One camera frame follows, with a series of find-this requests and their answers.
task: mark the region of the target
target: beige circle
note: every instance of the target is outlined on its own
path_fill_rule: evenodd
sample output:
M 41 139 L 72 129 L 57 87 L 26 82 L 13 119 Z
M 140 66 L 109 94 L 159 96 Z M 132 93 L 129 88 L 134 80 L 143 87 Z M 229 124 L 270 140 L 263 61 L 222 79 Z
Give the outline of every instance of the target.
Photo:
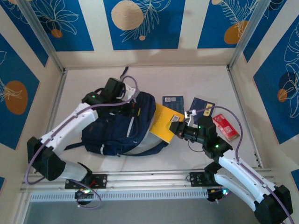
M 213 5 L 218 5 L 222 0 L 211 0 Z
M 111 11 L 113 23 L 122 30 L 132 30 L 143 22 L 143 13 L 139 6 L 129 0 L 117 3 Z
M 141 36 L 139 37 L 139 40 L 144 41 L 144 40 L 145 40 L 145 36 L 141 35 Z
M 8 0 L 10 3 L 13 3 L 13 4 L 17 4 L 16 0 Z

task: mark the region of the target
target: navy backpack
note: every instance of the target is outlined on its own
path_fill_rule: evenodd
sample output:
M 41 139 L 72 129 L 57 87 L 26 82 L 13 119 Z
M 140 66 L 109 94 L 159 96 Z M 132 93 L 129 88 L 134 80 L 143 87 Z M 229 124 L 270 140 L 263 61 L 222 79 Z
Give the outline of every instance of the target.
M 82 142 L 69 145 L 66 150 L 85 146 L 89 152 L 102 155 L 126 155 L 137 147 L 146 136 L 156 110 L 155 98 L 145 92 L 136 97 L 140 113 L 136 117 L 105 114 L 82 131 Z M 168 143 L 162 141 L 155 147 L 130 156 L 145 156 L 159 153 Z

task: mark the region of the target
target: blue booklet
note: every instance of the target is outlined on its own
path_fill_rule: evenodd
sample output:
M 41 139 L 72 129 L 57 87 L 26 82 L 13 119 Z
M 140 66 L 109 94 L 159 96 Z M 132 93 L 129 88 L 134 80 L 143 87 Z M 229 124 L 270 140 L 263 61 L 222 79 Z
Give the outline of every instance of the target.
M 205 101 L 203 99 L 194 97 L 193 102 L 190 107 L 190 110 L 200 110 L 200 109 L 208 108 L 211 106 L 215 106 L 215 104 Z M 197 125 L 197 120 L 201 116 L 212 116 L 213 110 L 214 110 L 214 108 L 197 113 L 197 115 L 194 116 L 194 124 Z
M 183 96 L 163 97 L 163 106 L 166 106 L 174 111 L 184 114 L 184 97 Z

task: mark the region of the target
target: metal frame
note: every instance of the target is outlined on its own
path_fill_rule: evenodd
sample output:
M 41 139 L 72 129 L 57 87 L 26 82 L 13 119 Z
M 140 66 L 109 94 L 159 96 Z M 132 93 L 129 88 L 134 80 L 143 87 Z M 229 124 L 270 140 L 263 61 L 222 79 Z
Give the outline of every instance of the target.
M 271 169 L 256 169 L 256 171 L 271 182 L 275 182 Z M 171 170 L 171 171 L 136 171 L 136 172 L 94 172 L 95 174 L 107 174 L 107 190 L 167 190 L 167 189 L 194 189 L 191 182 L 186 180 L 190 172 L 204 172 L 203 169 L 190 170 Z M 31 174 L 31 181 L 36 181 L 42 176 L 40 174 Z M 26 185 L 23 182 L 21 192 L 42 192 L 42 191 L 61 191 L 74 192 L 74 190 L 65 190 L 65 179 L 54 181 L 43 180 L 35 185 Z M 204 189 L 214 189 L 215 187 L 206 187 Z
M 253 142 L 255 147 L 257 161 L 261 167 L 263 164 L 260 159 L 260 155 L 258 153 L 256 143 L 254 141 L 252 131 L 248 125 L 248 120 L 243 110 L 242 101 L 238 95 L 238 89 L 235 84 L 234 78 L 231 74 L 231 70 L 233 69 L 234 65 L 236 64 L 239 56 L 244 51 L 248 41 L 250 40 L 254 30 L 256 29 L 259 21 L 261 20 L 264 11 L 268 7 L 271 0 L 261 0 L 258 4 L 258 7 L 253 12 L 252 17 L 238 42 L 235 52 L 230 60 L 228 68 L 228 75 L 231 80 L 231 84 L 233 90 L 235 92 L 238 105 L 241 109 L 241 114 L 245 120 L 246 128 L 250 133 L 250 138 Z M 42 28 L 38 18 L 36 17 L 33 9 L 30 6 L 30 3 L 27 0 L 16 0 L 20 11 L 23 13 L 24 17 L 28 21 L 29 25 L 31 26 L 32 30 L 34 31 L 35 35 L 37 36 L 38 40 L 42 44 L 43 48 L 46 50 L 47 54 L 53 60 L 57 69 L 61 72 L 62 76 L 60 79 L 60 83 L 57 89 L 57 93 L 55 96 L 55 100 L 53 103 L 53 107 L 51 110 L 51 115 L 49 119 L 49 123 L 47 125 L 47 132 L 50 131 L 55 122 L 55 117 L 57 114 L 59 102 L 62 96 L 66 75 L 67 72 L 63 67 L 59 57 L 56 54 L 56 51 L 50 42 L 46 32 Z M 124 191 L 151 191 L 151 190 L 160 190 L 160 191 L 190 191 L 196 189 L 196 191 L 202 190 L 205 192 L 206 189 L 210 188 L 192 188 L 191 183 L 186 180 L 186 177 L 189 175 L 190 172 L 203 171 L 202 169 L 199 170 L 174 170 L 174 171 L 140 171 L 140 172 L 111 172 L 106 173 L 108 174 L 108 182 L 107 182 L 107 189 L 102 189 L 100 192 L 124 192 Z M 274 177 L 272 175 L 271 169 L 257 169 L 257 172 L 261 174 L 263 177 L 267 178 L 269 181 L 274 182 Z M 40 174 L 31 174 L 29 178 L 31 180 L 36 180 L 41 177 Z M 40 183 L 32 186 L 27 186 L 25 183 L 22 184 L 20 195 L 18 197 L 19 203 L 15 207 L 13 211 L 13 217 L 11 220 L 11 224 L 22 224 L 25 220 L 25 216 L 27 213 L 27 209 L 29 206 L 30 200 L 33 200 L 33 195 L 37 194 L 46 194 L 47 192 L 54 194 L 54 195 L 66 195 L 66 194 L 73 194 L 74 190 L 65 190 L 64 189 L 65 180 L 55 180 L 53 182 L 49 182 L 47 180 L 41 181 Z
M 228 70 L 231 71 L 240 55 L 243 53 L 245 47 L 247 46 L 249 40 L 251 39 L 256 27 L 258 26 L 261 18 L 263 17 L 264 12 L 268 8 L 271 0 L 260 0 L 256 9 L 252 13 L 252 16 L 235 48 L 234 54 L 230 59 Z
M 54 123 L 55 123 L 59 103 L 60 103 L 60 100 L 61 100 L 62 92 L 64 90 L 64 84 L 65 84 L 65 81 L 66 81 L 67 73 L 68 73 L 68 70 L 64 70 L 64 73 L 60 78 L 59 85 L 58 85 L 56 95 L 55 95 L 55 99 L 54 99 L 54 103 L 53 103 L 53 106 L 52 106 L 52 109 L 51 109 L 49 122 L 48 122 L 48 125 L 47 125 L 47 128 L 46 128 L 46 133 L 51 131 L 54 127 Z
M 53 60 L 53 63 L 60 71 L 61 74 L 64 72 L 64 67 L 60 62 L 59 57 L 56 54 L 55 48 L 53 47 L 50 39 L 48 38 L 46 31 L 43 29 L 41 23 L 39 22 L 36 14 L 34 13 L 30 3 L 27 0 L 16 0 L 16 3 L 36 35 L 37 39 L 41 43 L 42 47 L 45 49 L 49 57 Z
M 233 77 L 232 73 L 230 72 L 228 66 L 227 66 L 227 70 L 228 70 L 228 76 L 229 76 L 230 82 L 232 84 L 232 87 L 233 87 L 233 90 L 234 90 L 234 93 L 235 93 L 235 97 L 237 99 L 237 103 L 238 103 L 239 108 L 241 110 L 241 115 L 242 115 L 243 119 L 245 120 L 245 127 L 246 127 L 247 131 L 249 132 L 250 140 L 251 140 L 251 142 L 252 142 L 252 144 L 254 146 L 256 161 L 259 164 L 259 167 L 263 168 L 264 166 L 263 166 L 263 162 L 262 162 L 262 159 L 261 159 L 261 155 L 260 155 L 260 153 L 259 153 L 259 151 L 257 149 L 256 141 L 254 140 L 252 130 L 251 130 L 249 124 L 248 124 L 248 119 L 247 119 L 245 111 L 244 111 L 244 106 L 243 106 L 244 104 L 242 103 L 241 98 L 240 98 L 240 96 L 238 94 L 237 85 L 235 83 L 234 77 Z
M 103 200 L 207 198 L 207 189 L 215 187 L 191 187 L 186 177 L 194 171 L 204 170 L 97 172 L 107 174 L 107 188 L 98 191 Z M 271 169 L 256 169 L 256 171 L 275 183 Z M 29 178 L 34 181 L 41 178 L 41 175 L 31 174 Z M 20 203 L 14 209 L 15 216 L 10 224 L 24 223 L 30 202 L 75 201 L 73 197 L 75 190 L 65 190 L 64 184 L 64 179 L 52 182 L 43 180 L 30 186 L 23 182 L 19 196 Z

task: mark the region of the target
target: orange circle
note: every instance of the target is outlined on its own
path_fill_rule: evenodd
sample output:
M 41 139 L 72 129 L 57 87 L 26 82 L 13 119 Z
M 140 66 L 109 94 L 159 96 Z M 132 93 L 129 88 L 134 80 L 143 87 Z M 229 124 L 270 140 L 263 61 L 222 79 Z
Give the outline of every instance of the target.
M 59 29 L 52 29 L 51 30 L 51 34 L 55 37 L 55 38 L 61 38 L 62 37 L 62 32 Z
M 141 35 L 141 36 L 139 37 L 139 40 L 144 41 L 144 40 L 145 40 L 145 36 Z
M 286 99 L 287 99 L 287 97 L 288 97 L 288 93 L 286 92 L 286 90 L 285 89 L 280 89 L 279 91 L 278 91 L 278 93 L 277 93 L 277 98 L 278 98 L 278 100 L 280 101 L 280 102 L 285 102 L 286 101 Z
M 248 21 L 243 20 L 238 22 L 237 24 L 232 25 L 230 28 L 227 29 L 224 35 L 224 41 L 227 44 L 236 44 L 239 42 L 242 33 L 244 32 Z
M 10 91 L 13 91 L 15 94 L 20 91 L 21 93 L 16 97 L 9 94 Z M 24 84 L 19 81 L 10 81 L 5 86 L 4 92 L 8 94 L 8 96 L 5 97 L 5 104 L 8 110 L 16 115 L 23 114 L 28 103 L 28 93 Z

